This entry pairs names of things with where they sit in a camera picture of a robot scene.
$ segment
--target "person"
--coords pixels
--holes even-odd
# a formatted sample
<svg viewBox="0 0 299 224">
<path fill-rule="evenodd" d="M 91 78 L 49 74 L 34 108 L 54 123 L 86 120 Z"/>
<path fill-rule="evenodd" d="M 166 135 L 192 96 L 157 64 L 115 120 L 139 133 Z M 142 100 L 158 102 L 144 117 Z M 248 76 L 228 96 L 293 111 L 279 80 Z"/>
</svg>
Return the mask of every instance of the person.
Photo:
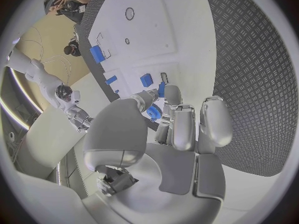
<svg viewBox="0 0 299 224">
<path fill-rule="evenodd" d="M 68 46 L 64 47 L 64 54 L 72 56 L 81 56 L 79 44 L 75 39 L 71 39 Z"/>
<path fill-rule="evenodd" d="M 65 15 L 80 24 L 89 0 L 54 0 L 48 14 Z"/>
</svg>

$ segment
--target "circular hole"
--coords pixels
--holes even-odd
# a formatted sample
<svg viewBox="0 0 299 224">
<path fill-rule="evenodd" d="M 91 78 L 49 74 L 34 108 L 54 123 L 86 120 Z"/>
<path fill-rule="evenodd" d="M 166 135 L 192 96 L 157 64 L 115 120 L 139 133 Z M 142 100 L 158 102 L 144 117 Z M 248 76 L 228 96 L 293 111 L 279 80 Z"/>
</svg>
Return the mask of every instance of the circular hole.
<svg viewBox="0 0 299 224">
<path fill-rule="evenodd" d="M 126 19 L 131 21 L 135 15 L 133 8 L 131 8 L 131 7 L 127 8 L 125 15 L 126 15 Z"/>
</svg>

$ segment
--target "yellow wall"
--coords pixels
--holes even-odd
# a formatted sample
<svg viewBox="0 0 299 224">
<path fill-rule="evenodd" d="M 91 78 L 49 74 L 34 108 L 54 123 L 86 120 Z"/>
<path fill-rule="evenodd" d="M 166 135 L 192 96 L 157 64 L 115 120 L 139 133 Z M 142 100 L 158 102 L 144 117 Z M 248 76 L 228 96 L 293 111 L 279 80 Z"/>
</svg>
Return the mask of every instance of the yellow wall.
<svg viewBox="0 0 299 224">
<path fill-rule="evenodd" d="M 42 38 L 42 44 L 44 47 L 42 60 L 44 61 L 54 55 L 63 55 L 70 61 L 72 65 L 72 73 L 70 76 L 69 85 L 74 84 L 76 81 L 80 80 L 90 72 L 82 57 L 65 55 L 63 52 L 64 47 L 68 45 L 69 40 L 73 37 L 74 24 L 74 22 L 63 15 L 47 15 L 34 25 L 34 27 L 36 27 L 40 32 Z M 34 28 L 30 28 L 27 33 L 22 36 L 21 41 L 16 47 L 28 57 L 39 60 L 40 46 L 35 42 L 23 40 L 35 40 L 40 42 L 37 31 Z M 53 59 L 64 60 L 62 57 L 55 57 Z M 44 66 L 48 73 L 57 76 L 66 83 L 67 74 L 65 71 L 65 66 L 62 62 L 53 61 L 50 63 L 44 63 Z M 20 81 L 32 99 L 36 101 L 37 105 L 39 105 L 42 110 L 45 110 L 49 103 L 41 95 L 38 85 L 28 81 L 21 73 L 18 74 L 18 77 L 20 77 Z"/>
</svg>

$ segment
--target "blue plastic piece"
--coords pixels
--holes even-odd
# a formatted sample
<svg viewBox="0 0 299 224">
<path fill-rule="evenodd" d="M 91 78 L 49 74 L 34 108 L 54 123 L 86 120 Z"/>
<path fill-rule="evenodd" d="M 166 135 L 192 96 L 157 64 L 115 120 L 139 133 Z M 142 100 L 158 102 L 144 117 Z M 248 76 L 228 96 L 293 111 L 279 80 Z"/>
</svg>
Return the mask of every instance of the blue plastic piece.
<svg viewBox="0 0 299 224">
<path fill-rule="evenodd" d="M 151 117 L 151 122 L 155 122 L 157 119 L 161 118 L 162 115 L 161 109 L 155 104 L 147 109 L 147 113 Z"/>
<path fill-rule="evenodd" d="M 99 64 L 102 61 L 105 61 L 106 58 L 104 57 L 102 50 L 98 45 L 90 48 L 90 52 L 91 52 L 92 56 L 94 57 L 97 64 Z"/>
<path fill-rule="evenodd" d="M 164 98 L 165 82 L 162 81 L 159 85 L 158 94 L 160 98 Z"/>
<path fill-rule="evenodd" d="M 113 76 L 111 78 L 109 78 L 108 80 L 105 81 L 105 83 L 107 85 L 110 85 L 112 82 L 116 81 L 117 80 L 117 77 L 116 76 Z"/>
<path fill-rule="evenodd" d="M 140 80 L 144 87 L 149 87 L 151 84 L 153 84 L 150 74 L 145 74 L 145 75 L 141 76 Z"/>
</svg>

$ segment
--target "blue cube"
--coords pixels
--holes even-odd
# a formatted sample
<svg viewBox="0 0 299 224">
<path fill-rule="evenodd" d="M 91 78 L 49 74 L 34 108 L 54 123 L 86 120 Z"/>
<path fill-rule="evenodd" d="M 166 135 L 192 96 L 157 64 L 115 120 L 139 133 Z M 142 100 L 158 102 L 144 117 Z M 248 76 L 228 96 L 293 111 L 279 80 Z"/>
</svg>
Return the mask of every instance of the blue cube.
<svg viewBox="0 0 299 224">
<path fill-rule="evenodd" d="M 105 61 L 106 58 L 104 57 L 102 50 L 98 45 L 90 48 L 90 52 L 91 52 L 92 56 L 94 57 L 97 64 L 99 64 L 102 61 Z"/>
<path fill-rule="evenodd" d="M 145 74 L 145 75 L 141 76 L 140 80 L 144 87 L 149 87 L 151 84 L 153 84 L 150 74 Z"/>
</svg>

